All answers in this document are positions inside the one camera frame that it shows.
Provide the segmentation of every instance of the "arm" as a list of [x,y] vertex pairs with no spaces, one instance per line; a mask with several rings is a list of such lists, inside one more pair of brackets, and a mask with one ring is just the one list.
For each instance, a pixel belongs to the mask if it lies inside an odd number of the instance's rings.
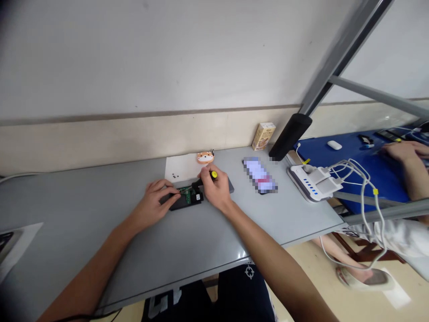
[[[215,182],[209,170],[215,170]],[[294,321],[338,321],[298,263],[231,200],[228,176],[209,164],[200,173],[208,200],[237,231],[264,279]]]
[[[429,148],[417,142],[404,141],[386,144],[383,150],[404,167],[405,185],[410,199],[415,201],[429,198],[429,173],[419,158],[419,155],[424,155],[426,152],[429,155]],[[419,216],[418,220],[429,225],[429,215]]]
[[[38,322],[51,322],[78,314],[92,315],[110,275],[130,241],[136,234],[165,216],[168,209],[179,199],[178,192],[172,187],[172,183],[165,179],[149,183],[143,199],[133,212],[112,231],[99,251],[52,302]],[[160,205],[159,199],[169,193],[176,195]]]

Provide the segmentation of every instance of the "orange figurine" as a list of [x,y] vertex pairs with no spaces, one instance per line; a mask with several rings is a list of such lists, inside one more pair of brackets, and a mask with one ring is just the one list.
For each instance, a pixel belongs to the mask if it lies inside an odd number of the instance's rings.
[[197,162],[199,164],[207,164],[213,162],[215,159],[214,151],[212,152],[200,152],[197,154]]

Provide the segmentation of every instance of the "phone screen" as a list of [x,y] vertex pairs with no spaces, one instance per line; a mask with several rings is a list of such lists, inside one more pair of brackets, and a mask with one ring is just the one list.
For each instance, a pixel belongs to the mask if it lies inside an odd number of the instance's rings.
[[245,157],[244,168],[252,179],[253,185],[260,194],[277,192],[277,183],[270,176],[258,157]]

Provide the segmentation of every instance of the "gray table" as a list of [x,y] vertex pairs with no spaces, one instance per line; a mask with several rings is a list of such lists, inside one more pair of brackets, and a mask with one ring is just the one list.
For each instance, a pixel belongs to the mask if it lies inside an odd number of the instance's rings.
[[[260,195],[243,157],[261,157],[278,193]],[[286,173],[250,147],[216,151],[234,185],[232,199],[279,244],[291,246],[344,226],[327,202],[304,200]],[[19,321],[34,321],[133,209],[146,184],[164,177],[165,158],[15,178],[0,185],[1,230],[44,222],[0,295]],[[98,313],[109,312],[244,263],[249,254],[206,200],[169,212],[131,242]]]

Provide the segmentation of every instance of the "gray metal frame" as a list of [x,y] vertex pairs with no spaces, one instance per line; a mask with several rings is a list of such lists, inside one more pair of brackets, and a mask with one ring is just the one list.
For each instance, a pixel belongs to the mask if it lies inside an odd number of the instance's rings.
[[[361,3],[350,19],[349,25],[333,47],[323,68],[319,71],[319,74],[307,91],[299,113],[310,116],[326,94],[328,94],[332,86],[337,85],[376,101],[388,104],[404,112],[419,116],[420,118],[429,119],[429,110],[419,103],[340,77],[384,14],[389,10],[393,1],[394,0],[367,0]],[[361,201],[360,196],[353,194],[336,192],[334,196],[355,202]],[[366,204],[375,205],[374,199],[370,197],[365,197],[364,202]],[[384,208],[383,217],[385,219],[399,219],[429,214],[429,199],[410,203],[396,203],[394,201],[380,199],[379,204],[380,207]],[[368,212],[366,213],[366,219],[368,222],[379,221],[379,214],[376,211]],[[349,225],[363,222],[361,214],[347,216],[344,220]]]
[[[395,207],[383,209],[383,218],[389,219],[389,220],[424,216],[428,214],[429,214],[429,199],[412,201],[409,203],[404,203],[401,206],[395,206]],[[366,221],[369,223],[380,221],[380,216],[377,211],[365,213],[365,218],[366,218]],[[346,216],[346,217],[343,217],[343,219],[349,225],[356,225],[356,224],[363,223],[361,214]]]
[[399,96],[395,96],[395,95],[383,92],[381,90],[374,89],[365,85],[361,85],[351,80],[347,80],[334,75],[331,76],[331,78],[329,79],[329,82],[331,84],[351,90],[355,93],[372,98],[373,100],[376,100],[378,102],[390,105],[399,110],[403,110],[404,112],[413,114],[420,118],[427,119],[429,117],[429,110],[417,102],[413,102],[405,98],[401,98]]
[[329,79],[340,76],[390,8],[393,0],[363,1],[350,19],[323,68],[304,96],[299,113],[310,116],[332,87]]

